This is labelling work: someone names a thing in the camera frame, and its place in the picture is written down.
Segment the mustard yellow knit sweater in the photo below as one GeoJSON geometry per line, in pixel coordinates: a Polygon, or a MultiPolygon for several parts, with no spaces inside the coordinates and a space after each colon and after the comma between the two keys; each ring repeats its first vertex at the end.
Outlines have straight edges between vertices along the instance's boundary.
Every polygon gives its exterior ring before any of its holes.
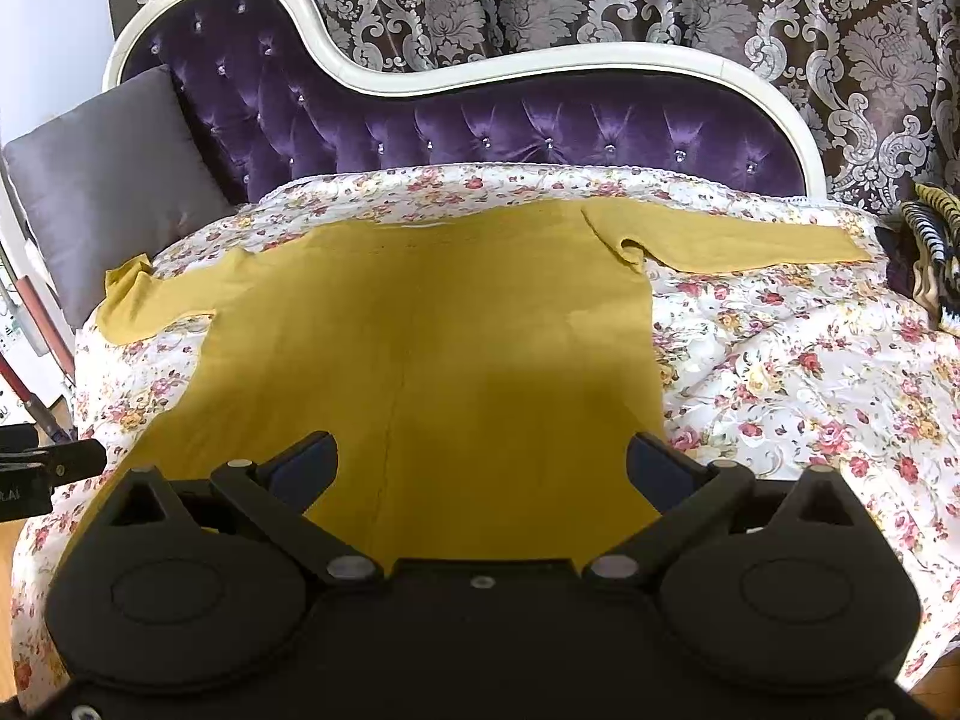
{"type": "Polygon", "coordinates": [[[96,325],[148,340],[203,314],[181,399],[128,463],[198,478],[332,434],[311,522],[402,557],[584,564],[647,527],[626,447],[662,427],[644,266],[693,275],[857,262],[833,226],[631,199],[542,200],[433,226],[324,224],[158,280],[132,263],[96,325]]]}

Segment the striped folded clothes pile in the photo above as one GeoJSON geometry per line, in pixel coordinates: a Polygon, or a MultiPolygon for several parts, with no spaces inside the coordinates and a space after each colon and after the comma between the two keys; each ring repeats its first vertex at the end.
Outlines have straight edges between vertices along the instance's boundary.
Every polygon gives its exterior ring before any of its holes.
{"type": "Polygon", "coordinates": [[[957,337],[957,195],[916,184],[875,238],[887,255],[887,286],[921,305],[934,330],[957,337]]]}

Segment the red metal stand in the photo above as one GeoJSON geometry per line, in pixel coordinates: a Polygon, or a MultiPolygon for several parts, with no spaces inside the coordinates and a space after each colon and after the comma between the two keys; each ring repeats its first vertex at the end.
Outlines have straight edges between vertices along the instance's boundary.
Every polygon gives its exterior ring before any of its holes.
{"type": "Polygon", "coordinates": [[[2,426],[29,422],[43,444],[75,439],[68,397],[73,380],[37,327],[28,277],[2,252],[2,426]]]}

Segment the floral quilted bedspread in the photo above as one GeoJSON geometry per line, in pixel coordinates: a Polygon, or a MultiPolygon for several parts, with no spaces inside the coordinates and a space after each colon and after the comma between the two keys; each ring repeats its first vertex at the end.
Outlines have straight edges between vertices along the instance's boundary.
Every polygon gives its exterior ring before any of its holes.
{"type": "MultiPolygon", "coordinates": [[[[132,263],[158,280],[212,266],[231,250],[275,249],[339,221],[433,224],[542,200],[631,199],[760,223],[833,226],[857,262],[782,263],[693,275],[644,266],[662,385],[658,436],[703,465],[731,460],[761,479],[841,476],[903,564],[921,603],[896,681],[912,688],[958,632],[958,337],[887,286],[880,221],[838,203],[773,199],[657,169],[455,164],[304,177],[275,188],[132,263]]],[[[53,576],[75,553],[149,423],[176,405],[199,364],[210,317],[114,344],[98,307],[78,335],[76,424],[106,469],[69,484],[28,525],[13,556],[11,656],[26,712],[47,707],[70,674],[47,630],[53,576]]]]}

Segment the grey satin pillow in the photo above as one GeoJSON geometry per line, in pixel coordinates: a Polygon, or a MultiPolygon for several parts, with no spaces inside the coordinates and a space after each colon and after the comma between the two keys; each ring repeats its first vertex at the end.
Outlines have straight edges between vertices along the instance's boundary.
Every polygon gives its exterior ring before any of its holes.
{"type": "Polygon", "coordinates": [[[3,158],[71,328],[104,299],[109,270],[231,211],[164,67],[7,143],[3,158]]]}

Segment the purple tufted white-framed headboard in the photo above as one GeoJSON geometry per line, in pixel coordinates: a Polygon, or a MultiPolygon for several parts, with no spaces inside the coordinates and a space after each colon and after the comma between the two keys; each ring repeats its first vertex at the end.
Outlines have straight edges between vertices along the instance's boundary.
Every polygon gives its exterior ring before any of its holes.
{"type": "Polygon", "coordinates": [[[337,47],[314,0],[148,0],[107,59],[166,67],[224,193],[452,163],[657,167],[823,199],[811,129],[770,83],[690,47],[600,43],[387,73],[337,47]]]}

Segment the brown silver damask curtain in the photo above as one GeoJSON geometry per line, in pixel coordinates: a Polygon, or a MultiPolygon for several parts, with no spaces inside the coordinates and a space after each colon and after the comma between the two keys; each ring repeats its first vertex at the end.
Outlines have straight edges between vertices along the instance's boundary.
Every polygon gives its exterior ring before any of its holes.
{"type": "Polygon", "coordinates": [[[343,54],[375,71],[576,44],[703,50],[796,108],[832,199],[885,215],[916,184],[958,185],[958,0],[314,2],[343,54]]]}

